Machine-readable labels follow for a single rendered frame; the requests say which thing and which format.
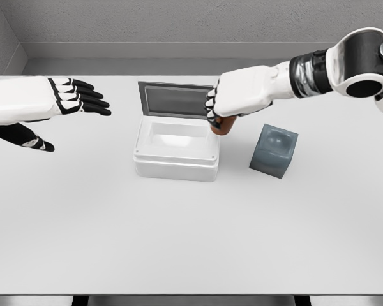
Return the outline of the brown cup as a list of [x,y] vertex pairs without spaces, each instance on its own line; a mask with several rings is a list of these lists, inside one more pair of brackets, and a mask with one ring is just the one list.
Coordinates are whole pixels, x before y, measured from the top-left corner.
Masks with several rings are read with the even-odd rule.
[[216,135],[227,135],[232,129],[236,119],[236,116],[216,117],[213,121],[210,122],[211,131]]

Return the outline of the grey box lid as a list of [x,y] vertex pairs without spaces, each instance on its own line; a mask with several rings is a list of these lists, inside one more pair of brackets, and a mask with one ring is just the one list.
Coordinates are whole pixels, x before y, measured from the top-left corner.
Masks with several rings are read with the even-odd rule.
[[205,119],[204,103],[210,85],[138,82],[145,116]]

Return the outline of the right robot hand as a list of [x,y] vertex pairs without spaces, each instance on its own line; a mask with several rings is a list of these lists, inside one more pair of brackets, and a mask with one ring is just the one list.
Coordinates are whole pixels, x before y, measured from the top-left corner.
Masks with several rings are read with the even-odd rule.
[[268,89],[278,69],[254,66],[220,75],[206,95],[204,108],[211,127],[219,132],[223,119],[261,111],[273,104]]

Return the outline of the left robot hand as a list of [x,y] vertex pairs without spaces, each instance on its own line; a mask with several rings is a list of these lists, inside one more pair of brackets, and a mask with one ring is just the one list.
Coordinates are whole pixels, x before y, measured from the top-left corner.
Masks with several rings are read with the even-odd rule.
[[110,105],[94,86],[66,76],[21,76],[0,80],[0,139],[19,147],[53,152],[53,144],[23,125],[59,115],[110,116]]

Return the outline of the white open box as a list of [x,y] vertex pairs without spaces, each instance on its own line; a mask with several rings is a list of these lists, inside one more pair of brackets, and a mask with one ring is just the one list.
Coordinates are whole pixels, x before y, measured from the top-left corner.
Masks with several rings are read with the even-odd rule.
[[202,119],[144,115],[133,151],[141,177],[213,182],[220,137]]

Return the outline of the grey cube holder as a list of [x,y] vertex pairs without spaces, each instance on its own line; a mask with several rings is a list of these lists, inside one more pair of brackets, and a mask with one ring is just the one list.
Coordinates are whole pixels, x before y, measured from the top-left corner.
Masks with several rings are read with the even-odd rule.
[[282,179],[293,158],[298,134],[264,124],[249,168]]

